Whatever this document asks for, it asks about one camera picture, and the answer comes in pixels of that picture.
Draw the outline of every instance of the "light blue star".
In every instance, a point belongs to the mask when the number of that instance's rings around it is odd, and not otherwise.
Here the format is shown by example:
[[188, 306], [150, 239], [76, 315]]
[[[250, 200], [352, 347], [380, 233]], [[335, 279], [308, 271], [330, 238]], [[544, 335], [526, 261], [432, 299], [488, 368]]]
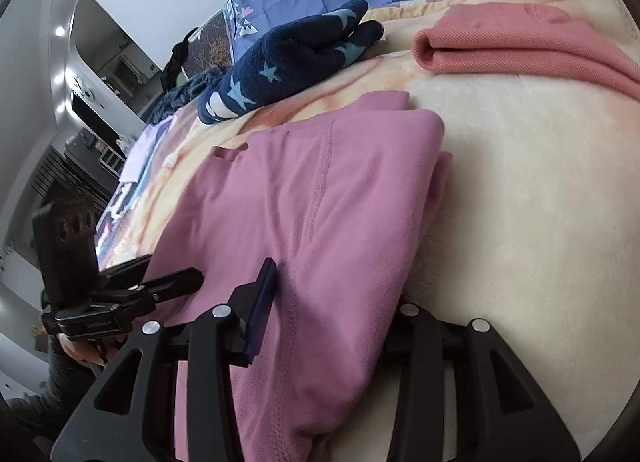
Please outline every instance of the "light blue star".
[[246, 104], [247, 103], [256, 104], [250, 98], [246, 98], [244, 95], [242, 95], [242, 90], [240, 90], [240, 81], [234, 82], [234, 75], [233, 74], [231, 74], [230, 83], [231, 83], [231, 89], [228, 92], [226, 92], [226, 95], [228, 95], [234, 101], [236, 101], [238, 103], [238, 106], [240, 106], [240, 108], [246, 110]]
[[344, 47], [335, 47], [335, 49], [344, 54], [343, 68], [353, 63], [364, 52], [364, 47], [359, 47], [353, 43], [345, 43]]
[[277, 69], [278, 69], [277, 66], [274, 66], [273, 68], [268, 67], [267, 61], [265, 61], [264, 65], [262, 66], [262, 70], [258, 73], [262, 77], [266, 77], [267, 80], [269, 81], [269, 84], [271, 84], [274, 80], [277, 80], [277, 82], [282, 82], [282, 80], [276, 75]]
[[340, 21], [342, 21], [342, 28], [347, 28], [347, 21], [350, 17], [357, 17], [356, 13], [353, 10], [348, 8], [341, 8], [339, 10], [334, 10], [333, 12], [327, 12], [326, 14], [322, 14], [323, 16], [338, 16]]

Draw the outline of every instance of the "star print garment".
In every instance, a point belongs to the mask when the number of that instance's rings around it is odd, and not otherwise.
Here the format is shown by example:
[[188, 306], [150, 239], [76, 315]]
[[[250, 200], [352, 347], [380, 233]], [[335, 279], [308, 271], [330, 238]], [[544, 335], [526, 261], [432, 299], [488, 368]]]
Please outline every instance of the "star print garment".
[[349, 66], [384, 29], [360, 20], [369, 6], [352, 0], [339, 9], [271, 29], [198, 100], [204, 124], [228, 121], [314, 86]]
[[[185, 267], [205, 281], [151, 317], [193, 321], [255, 279], [265, 257], [280, 287], [262, 350], [232, 367], [247, 462], [305, 462], [369, 383], [418, 245], [438, 210], [451, 155], [444, 124], [372, 92], [306, 121], [213, 148], [162, 233], [146, 276]], [[187, 460], [186, 369], [176, 390], [175, 455]]]

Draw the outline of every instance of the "cream blanket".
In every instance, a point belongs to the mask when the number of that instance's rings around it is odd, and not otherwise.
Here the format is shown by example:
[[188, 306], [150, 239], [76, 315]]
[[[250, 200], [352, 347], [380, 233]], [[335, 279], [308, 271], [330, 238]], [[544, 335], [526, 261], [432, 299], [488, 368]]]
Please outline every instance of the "cream blanket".
[[[583, 455], [620, 414], [640, 377], [640, 104], [583, 82], [546, 77], [433, 77], [413, 35], [448, 6], [555, 5], [640, 62], [621, 0], [417, 0], [373, 10], [385, 38], [369, 59], [237, 121], [204, 126], [178, 113], [152, 178], [125, 217], [107, 265], [153, 251], [177, 198], [213, 145], [345, 106], [372, 90], [407, 90], [445, 121], [454, 155], [442, 209], [406, 296], [437, 318], [485, 317], [530, 369]], [[394, 377], [374, 381], [334, 438], [338, 461], [386, 460]]]

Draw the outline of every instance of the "silver screw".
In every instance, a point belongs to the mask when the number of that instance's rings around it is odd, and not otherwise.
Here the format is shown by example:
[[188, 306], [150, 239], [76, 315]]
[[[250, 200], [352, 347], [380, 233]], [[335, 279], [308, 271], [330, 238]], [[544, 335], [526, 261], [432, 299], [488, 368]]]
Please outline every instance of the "silver screw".
[[420, 314], [420, 309], [413, 303], [405, 303], [404, 305], [400, 305], [400, 314], [407, 317], [416, 317]]
[[471, 321], [471, 326], [476, 332], [480, 332], [482, 334], [491, 330], [491, 325], [489, 324], [489, 321], [482, 318], [474, 319], [473, 321]]
[[148, 336], [152, 336], [160, 330], [160, 323], [158, 321], [147, 321], [142, 325], [142, 333]]
[[213, 314], [213, 317], [222, 319], [231, 314], [231, 307], [229, 307], [229, 305], [218, 305], [213, 307], [211, 313]]

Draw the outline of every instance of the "navy blue folded garment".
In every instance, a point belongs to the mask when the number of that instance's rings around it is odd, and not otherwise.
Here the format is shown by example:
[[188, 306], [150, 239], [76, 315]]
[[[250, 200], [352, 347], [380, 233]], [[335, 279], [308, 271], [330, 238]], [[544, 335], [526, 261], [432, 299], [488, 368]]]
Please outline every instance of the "navy blue folded garment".
[[200, 120], [215, 124], [240, 117], [349, 66], [384, 33], [377, 21], [360, 23], [368, 8], [366, 1], [352, 0], [271, 29], [206, 88], [198, 100]]
[[224, 70], [214, 64], [209, 70], [191, 77], [182, 86], [169, 90], [161, 97], [145, 122], [159, 124], [164, 121], [204, 92], [207, 86], [216, 85], [224, 73]]

